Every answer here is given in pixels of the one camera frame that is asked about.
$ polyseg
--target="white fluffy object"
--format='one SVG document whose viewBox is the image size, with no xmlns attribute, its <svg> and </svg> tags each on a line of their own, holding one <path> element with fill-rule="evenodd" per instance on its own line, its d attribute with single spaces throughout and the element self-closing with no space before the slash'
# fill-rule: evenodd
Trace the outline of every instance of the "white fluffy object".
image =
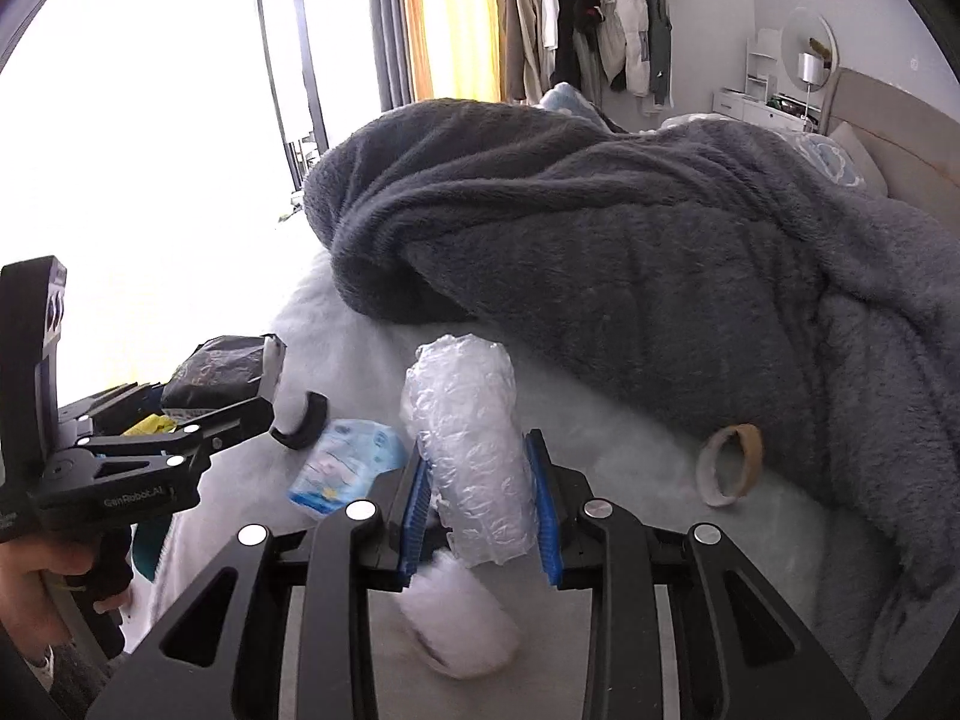
<svg viewBox="0 0 960 720">
<path fill-rule="evenodd" d="M 416 649 L 427 664 L 456 680 L 506 666 L 520 646 L 517 625 L 491 591 L 450 552 L 440 551 L 397 596 Z"/>
</svg>

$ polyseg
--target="black plastic bag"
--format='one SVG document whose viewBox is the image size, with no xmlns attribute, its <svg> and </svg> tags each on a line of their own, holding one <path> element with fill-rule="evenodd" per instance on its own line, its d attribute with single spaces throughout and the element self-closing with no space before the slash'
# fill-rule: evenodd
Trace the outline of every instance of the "black plastic bag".
<svg viewBox="0 0 960 720">
<path fill-rule="evenodd" d="M 264 338 L 219 336 L 202 343 L 165 386 L 163 410 L 222 409 L 256 397 L 263 376 Z"/>
</svg>

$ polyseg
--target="blue packaging bag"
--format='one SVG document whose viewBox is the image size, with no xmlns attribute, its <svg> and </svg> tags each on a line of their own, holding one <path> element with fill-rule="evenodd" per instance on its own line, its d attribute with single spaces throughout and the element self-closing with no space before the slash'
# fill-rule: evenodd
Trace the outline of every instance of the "blue packaging bag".
<svg viewBox="0 0 960 720">
<path fill-rule="evenodd" d="M 366 497 L 373 479 L 400 469 L 407 452 L 397 431 L 366 419 L 331 421 L 287 495 L 311 514 L 326 516 Z"/>
</svg>

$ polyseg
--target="lamp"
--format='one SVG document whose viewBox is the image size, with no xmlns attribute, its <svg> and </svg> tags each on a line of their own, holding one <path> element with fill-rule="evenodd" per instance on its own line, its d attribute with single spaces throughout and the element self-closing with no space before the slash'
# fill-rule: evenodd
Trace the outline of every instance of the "lamp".
<svg viewBox="0 0 960 720">
<path fill-rule="evenodd" d="M 810 121 L 810 92 L 813 87 L 821 87 L 824 83 L 824 60 L 812 53 L 802 53 L 800 55 L 800 65 L 797 68 L 797 74 L 800 80 L 806 84 L 806 110 L 803 118 Z"/>
</svg>

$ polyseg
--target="yellow cloth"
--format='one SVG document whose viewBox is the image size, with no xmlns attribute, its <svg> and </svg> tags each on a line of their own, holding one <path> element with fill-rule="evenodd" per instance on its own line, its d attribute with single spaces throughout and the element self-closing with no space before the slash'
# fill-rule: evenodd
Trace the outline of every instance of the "yellow cloth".
<svg viewBox="0 0 960 720">
<path fill-rule="evenodd" d="M 176 429 L 176 423 L 169 416 L 152 413 L 141 419 L 136 425 L 124 431 L 124 436 L 153 436 L 156 433 L 171 433 Z"/>
<path fill-rule="evenodd" d="M 501 99 L 496 0 L 406 0 L 406 15 L 418 100 Z"/>
</svg>

